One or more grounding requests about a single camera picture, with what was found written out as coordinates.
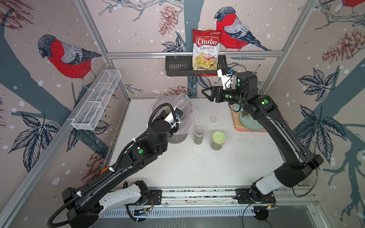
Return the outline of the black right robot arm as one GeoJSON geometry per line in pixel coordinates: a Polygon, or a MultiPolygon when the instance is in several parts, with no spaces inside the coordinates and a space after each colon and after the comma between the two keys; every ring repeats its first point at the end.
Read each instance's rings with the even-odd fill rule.
{"type": "Polygon", "coordinates": [[[238,73],[234,89],[226,88],[225,85],[212,86],[203,89],[202,94],[211,102],[240,105],[264,127],[281,154],[283,164],[251,185],[250,195],[253,201],[262,201],[279,188],[295,187],[323,163],[321,155],[313,154],[296,137],[273,99],[258,94],[258,79],[252,72],[238,73]]]}

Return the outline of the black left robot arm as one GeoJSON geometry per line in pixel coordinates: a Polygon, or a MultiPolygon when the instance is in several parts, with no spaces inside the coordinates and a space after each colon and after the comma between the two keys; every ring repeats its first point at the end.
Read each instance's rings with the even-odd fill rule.
{"type": "Polygon", "coordinates": [[[64,204],[49,218],[47,226],[88,228],[105,212],[147,202],[150,190],[142,180],[122,190],[114,188],[166,152],[182,115],[180,108],[169,103],[158,106],[149,118],[147,129],[124,147],[113,165],[84,186],[63,191],[64,204]]]}

